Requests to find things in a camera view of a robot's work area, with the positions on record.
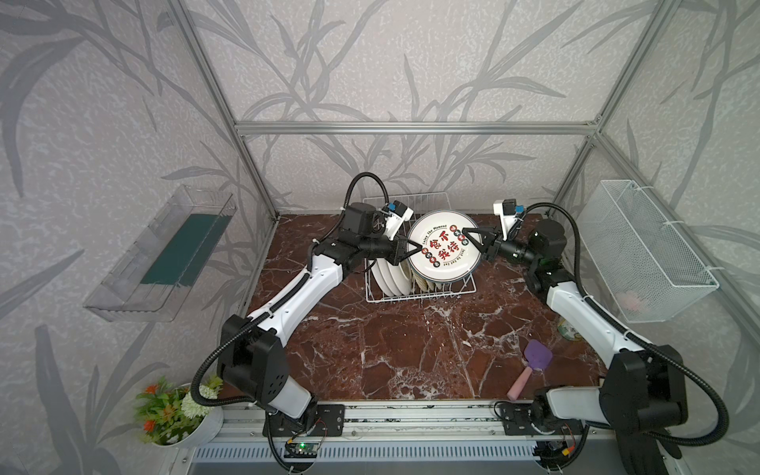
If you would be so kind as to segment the white wire dish rack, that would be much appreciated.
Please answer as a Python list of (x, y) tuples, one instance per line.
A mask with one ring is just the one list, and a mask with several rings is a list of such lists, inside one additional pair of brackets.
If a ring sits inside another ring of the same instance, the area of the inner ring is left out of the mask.
[[(392, 201), (400, 201), (413, 211), (411, 219), (403, 223), (398, 232), (401, 237), (407, 237), (413, 225), (423, 215), (451, 208), (447, 192), (443, 191), (391, 195), (390, 198)], [(383, 271), (372, 260), (367, 260), (365, 263), (370, 266), (370, 269), (364, 273), (364, 293), (365, 300), (370, 304), (460, 298), (477, 291), (477, 285), (472, 275), (447, 283), (425, 279), (413, 271), (409, 259), (401, 264), (402, 286), (396, 283), (394, 273), (390, 269)]]

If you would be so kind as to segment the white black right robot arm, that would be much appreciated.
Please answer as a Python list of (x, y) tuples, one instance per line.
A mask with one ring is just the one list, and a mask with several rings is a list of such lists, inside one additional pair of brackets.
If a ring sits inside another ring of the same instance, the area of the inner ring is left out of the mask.
[[(550, 433), (565, 422), (582, 425), (581, 439), (568, 454), (546, 457), (542, 467), (558, 472), (575, 461), (593, 428), (614, 432), (629, 474), (665, 474), (664, 455), (679, 459), (682, 447), (706, 447), (720, 441), (730, 428), (730, 412), (722, 397), (684, 364), (675, 348), (649, 342), (597, 303), (582, 283), (581, 251), (574, 251), (571, 269), (561, 261), (567, 245), (564, 227), (542, 219), (526, 241), (519, 241), (528, 210), (513, 201), (498, 209), (501, 229), (465, 228), (457, 237), (474, 245), (488, 261), (502, 257), (522, 265), (528, 291), (574, 326), (607, 368), (599, 387), (559, 386), (534, 394), (528, 414), (536, 431)], [(703, 435), (676, 437), (669, 429), (688, 421), (688, 382), (710, 398), (716, 423)]]

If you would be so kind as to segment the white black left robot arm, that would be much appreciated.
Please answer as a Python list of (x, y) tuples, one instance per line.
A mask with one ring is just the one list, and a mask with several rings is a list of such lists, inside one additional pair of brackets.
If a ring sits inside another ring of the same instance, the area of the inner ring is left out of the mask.
[(203, 408), (250, 403), (283, 417), (296, 433), (308, 433), (318, 423), (318, 401), (291, 377), (285, 348), (312, 310), (360, 265), (379, 259), (399, 264), (421, 252), (421, 245), (399, 234), (412, 215), (388, 195), (380, 208), (344, 200), (334, 227), (310, 244), (304, 268), (262, 307), (225, 322), (219, 346), (193, 377), (193, 402)]

